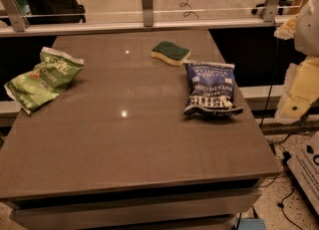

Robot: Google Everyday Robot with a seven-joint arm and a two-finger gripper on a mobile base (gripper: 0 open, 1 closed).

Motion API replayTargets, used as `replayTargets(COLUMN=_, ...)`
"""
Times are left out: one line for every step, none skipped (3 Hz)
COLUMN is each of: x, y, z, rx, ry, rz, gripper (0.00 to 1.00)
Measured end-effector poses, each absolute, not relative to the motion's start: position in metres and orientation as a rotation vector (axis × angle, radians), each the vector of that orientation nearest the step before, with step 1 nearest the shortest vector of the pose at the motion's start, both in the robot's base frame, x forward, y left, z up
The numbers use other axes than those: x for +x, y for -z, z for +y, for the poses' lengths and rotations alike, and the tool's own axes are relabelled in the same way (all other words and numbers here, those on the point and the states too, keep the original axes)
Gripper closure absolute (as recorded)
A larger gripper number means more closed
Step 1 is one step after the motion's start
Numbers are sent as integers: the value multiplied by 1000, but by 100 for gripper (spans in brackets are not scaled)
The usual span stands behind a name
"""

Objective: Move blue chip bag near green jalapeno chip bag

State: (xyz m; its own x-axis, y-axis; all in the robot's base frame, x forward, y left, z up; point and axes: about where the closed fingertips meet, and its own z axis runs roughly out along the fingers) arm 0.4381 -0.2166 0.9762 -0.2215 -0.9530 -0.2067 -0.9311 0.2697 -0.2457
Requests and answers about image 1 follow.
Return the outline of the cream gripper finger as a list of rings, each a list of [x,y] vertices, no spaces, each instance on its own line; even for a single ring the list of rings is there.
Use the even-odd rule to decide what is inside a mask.
[[[274,36],[278,39],[289,40],[293,39],[296,31],[297,15],[294,15],[289,20],[285,21],[280,27],[278,27]]]
[[[307,57],[299,65],[290,64],[283,89],[275,117],[300,120],[319,99],[319,58]]]

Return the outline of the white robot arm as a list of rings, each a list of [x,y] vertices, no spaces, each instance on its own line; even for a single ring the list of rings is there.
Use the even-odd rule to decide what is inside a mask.
[[[274,36],[293,39],[295,50],[306,56],[299,65],[289,65],[277,105],[275,117],[289,124],[300,120],[319,99],[319,0],[308,0],[297,15],[276,29]]]

